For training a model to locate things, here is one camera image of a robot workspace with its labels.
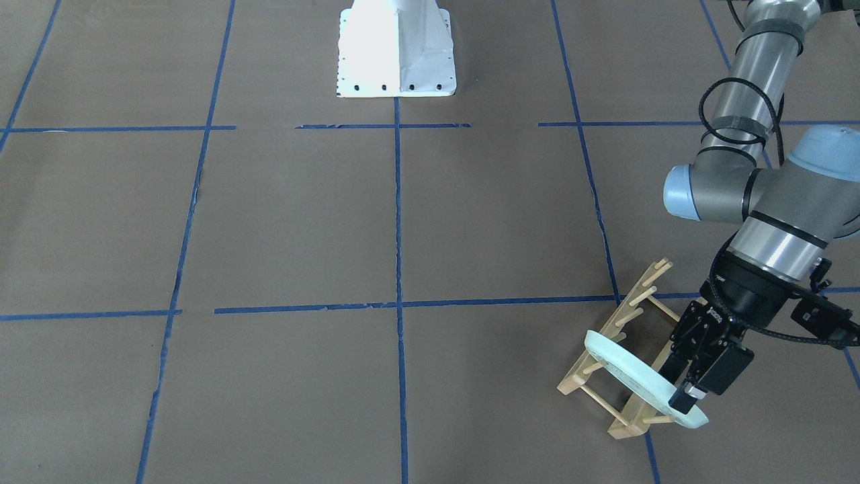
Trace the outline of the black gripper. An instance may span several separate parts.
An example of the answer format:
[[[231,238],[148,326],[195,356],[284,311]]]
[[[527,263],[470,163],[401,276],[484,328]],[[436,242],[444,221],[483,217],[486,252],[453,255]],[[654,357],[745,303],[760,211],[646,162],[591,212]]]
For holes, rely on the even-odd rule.
[[[688,414],[708,393],[722,395],[752,364],[742,347],[747,327],[766,328],[791,294],[791,285],[739,257],[717,257],[701,285],[704,302],[692,302],[671,335],[658,373],[678,388],[669,407]]]

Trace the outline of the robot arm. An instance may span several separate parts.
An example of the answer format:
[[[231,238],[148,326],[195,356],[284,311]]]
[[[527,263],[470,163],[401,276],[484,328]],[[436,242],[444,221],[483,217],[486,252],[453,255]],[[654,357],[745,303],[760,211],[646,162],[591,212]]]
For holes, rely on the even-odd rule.
[[[721,395],[755,355],[744,334],[768,334],[788,300],[792,319],[809,333],[771,337],[838,350],[857,346],[852,312],[823,296],[833,240],[858,233],[858,132],[844,126],[809,128],[789,155],[779,126],[784,91],[807,33],[825,13],[857,1],[750,1],[742,37],[694,162],[664,181],[664,207],[697,221],[735,223],[693,301],[671,334],[660,375],[680,387],[669,405],[689,413],[708,393]]]

